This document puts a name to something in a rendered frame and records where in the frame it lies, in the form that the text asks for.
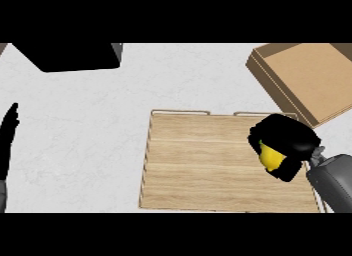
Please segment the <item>yellow lemon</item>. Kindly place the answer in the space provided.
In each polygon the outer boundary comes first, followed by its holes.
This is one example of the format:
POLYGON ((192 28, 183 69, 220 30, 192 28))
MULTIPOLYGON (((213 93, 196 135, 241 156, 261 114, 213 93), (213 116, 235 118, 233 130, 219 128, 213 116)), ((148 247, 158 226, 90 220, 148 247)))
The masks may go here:
POLYGON ((263 142, 258 142, 260 145, 260 155, 258 160, 266 170, 272 172, 281 165, 285 156, 272 149, 263 142))

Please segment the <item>black appliance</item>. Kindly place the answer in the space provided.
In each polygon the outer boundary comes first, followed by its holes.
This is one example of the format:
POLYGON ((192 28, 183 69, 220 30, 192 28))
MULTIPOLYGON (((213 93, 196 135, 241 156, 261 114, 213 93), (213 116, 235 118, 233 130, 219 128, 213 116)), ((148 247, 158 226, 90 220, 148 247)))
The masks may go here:
POLYGON ((120 67, 121 43, 15 42, 13 46, 43 72, 115 69, 120 67))

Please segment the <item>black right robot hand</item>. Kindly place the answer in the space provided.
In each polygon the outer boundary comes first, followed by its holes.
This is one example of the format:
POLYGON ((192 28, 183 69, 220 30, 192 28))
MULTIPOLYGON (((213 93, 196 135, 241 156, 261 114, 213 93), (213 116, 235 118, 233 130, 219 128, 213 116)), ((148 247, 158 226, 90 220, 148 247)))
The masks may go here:
POLYGON ((247 139, 257 155, 260 155, 258 142, 263 142, 285 156, 279 167, 272 172, 266 168, 264 170, 281 181, 289 182, 303 162, 310 160, 313 150, 320 145, 320 138, 313 130, 292 118, 270 114, 250 128, 247 139))

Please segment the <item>wooden tray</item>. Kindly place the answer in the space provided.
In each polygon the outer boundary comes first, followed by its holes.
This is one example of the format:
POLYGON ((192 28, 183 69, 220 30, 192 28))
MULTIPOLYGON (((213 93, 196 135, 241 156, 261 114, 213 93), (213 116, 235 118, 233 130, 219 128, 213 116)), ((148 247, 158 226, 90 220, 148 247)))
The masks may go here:
POLYGON ((323 213, 301 169, 291 182, 264 171, 248 144, 257 112, 154 110, 145 148, 139 206, 245 213, 323 213))

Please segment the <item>brown cardboard box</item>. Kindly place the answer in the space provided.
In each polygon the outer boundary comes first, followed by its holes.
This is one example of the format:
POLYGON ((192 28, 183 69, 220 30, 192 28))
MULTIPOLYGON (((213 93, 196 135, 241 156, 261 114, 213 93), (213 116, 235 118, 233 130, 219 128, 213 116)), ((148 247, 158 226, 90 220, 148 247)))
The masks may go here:
POLYGON ((281 111, 310 128, 352 109, 352 43, 269 43, 245 66, 281 111))

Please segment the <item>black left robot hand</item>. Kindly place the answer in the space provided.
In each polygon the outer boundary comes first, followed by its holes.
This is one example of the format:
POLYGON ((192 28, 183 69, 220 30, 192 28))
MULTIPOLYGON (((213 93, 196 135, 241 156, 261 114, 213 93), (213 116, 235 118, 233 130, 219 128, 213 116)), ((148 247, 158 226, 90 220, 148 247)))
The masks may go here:
POLYGON ((13 103, 0 124, 0 180, 6 180, 10 161, 10 146, 19 124, 18 104, 13 103))

